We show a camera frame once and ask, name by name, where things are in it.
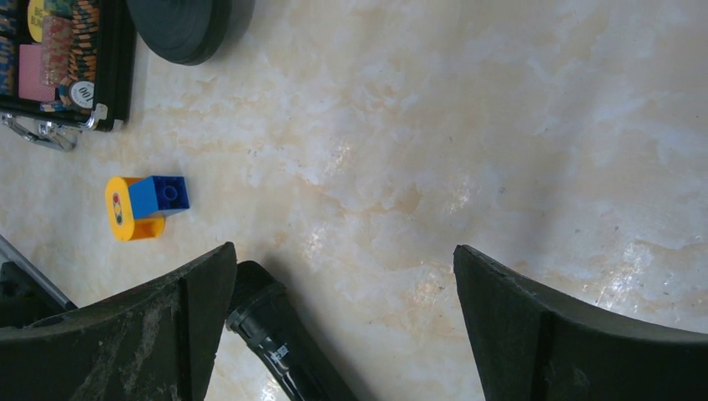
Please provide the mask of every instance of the blue lego brick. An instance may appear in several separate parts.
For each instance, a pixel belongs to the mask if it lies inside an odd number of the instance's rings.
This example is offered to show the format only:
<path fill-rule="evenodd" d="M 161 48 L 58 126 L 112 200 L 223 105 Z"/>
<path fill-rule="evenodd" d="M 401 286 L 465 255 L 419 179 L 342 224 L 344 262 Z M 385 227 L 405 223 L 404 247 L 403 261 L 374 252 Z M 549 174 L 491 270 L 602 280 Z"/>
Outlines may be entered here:
<path fill-rule="evenodd" d="M 133 217 L 169 216 L 190 208 L 184 177 L 152 175 L 128 187 Z"/>

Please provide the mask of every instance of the beige tile floor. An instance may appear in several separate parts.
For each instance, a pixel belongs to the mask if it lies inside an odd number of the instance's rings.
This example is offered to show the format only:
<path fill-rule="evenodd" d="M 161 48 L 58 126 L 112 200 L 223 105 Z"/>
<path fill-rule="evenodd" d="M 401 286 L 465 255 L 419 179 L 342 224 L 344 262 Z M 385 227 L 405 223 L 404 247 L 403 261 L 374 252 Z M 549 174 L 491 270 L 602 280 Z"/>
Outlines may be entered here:
<path fill-rule="evenodd" d="M 133 118 L 71 154 L 2 132 L 0 232 L 78 305 L 224 241 L 278 271 L 362 400 L 483 399 L 452 253 L 708 332 L 702 0 L 258 0 L 198 67 L 139 43 Z M 112 175 L 193 208 L 118 243 Z M 225 333 L 209 400 L 283 399 Z"/>

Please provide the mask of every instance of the black tube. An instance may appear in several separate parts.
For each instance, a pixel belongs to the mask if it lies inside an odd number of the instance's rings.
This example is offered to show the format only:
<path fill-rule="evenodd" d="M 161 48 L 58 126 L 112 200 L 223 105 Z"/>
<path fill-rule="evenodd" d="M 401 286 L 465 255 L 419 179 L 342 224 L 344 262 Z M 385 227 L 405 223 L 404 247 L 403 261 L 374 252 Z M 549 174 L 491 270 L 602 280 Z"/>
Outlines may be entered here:
<path fill-rule="evenodd" d="M 226 327 L 241 335 L 290 400 L 357 400 L 305 330 L 285 286 L 254 261 L 238 265 Z"/>

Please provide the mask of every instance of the case handle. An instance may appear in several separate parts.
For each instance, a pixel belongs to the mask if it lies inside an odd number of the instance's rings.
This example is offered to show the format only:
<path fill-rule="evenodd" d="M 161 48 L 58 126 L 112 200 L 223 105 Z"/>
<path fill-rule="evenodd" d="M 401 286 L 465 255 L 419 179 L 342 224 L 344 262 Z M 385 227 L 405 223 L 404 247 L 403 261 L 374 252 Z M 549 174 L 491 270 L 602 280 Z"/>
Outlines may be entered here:
<path fill-rule="evenodd" d="M 2 118 L 3 125 L 15 131 L 27 142 L 63 152 L 69 152 L 76 146 L 78 134 L 81 133 L 78 129 L 66 125 L 56 124 L 51 121 L 38 121 L 38 134 L 34 134 L 20 124 L 17 121 L 17 117 L 13 114 L 3 113 L 0 118 Z"/>

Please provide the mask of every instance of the yellow round lego piece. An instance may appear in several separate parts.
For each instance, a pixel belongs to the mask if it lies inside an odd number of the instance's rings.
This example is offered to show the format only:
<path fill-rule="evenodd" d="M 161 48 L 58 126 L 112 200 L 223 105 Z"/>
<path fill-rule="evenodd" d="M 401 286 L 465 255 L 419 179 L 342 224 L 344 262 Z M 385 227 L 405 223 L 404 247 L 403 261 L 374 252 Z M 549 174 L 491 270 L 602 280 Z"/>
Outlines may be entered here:
<path fill-rule="evenodd" d="M 164 217 L 134 219 L 128 187 L 142 180 L 134 177 L 113 177 L 106 185 L 106 210 L 111 231 L 119 241 L 155 238 L 164 231 Z"/>

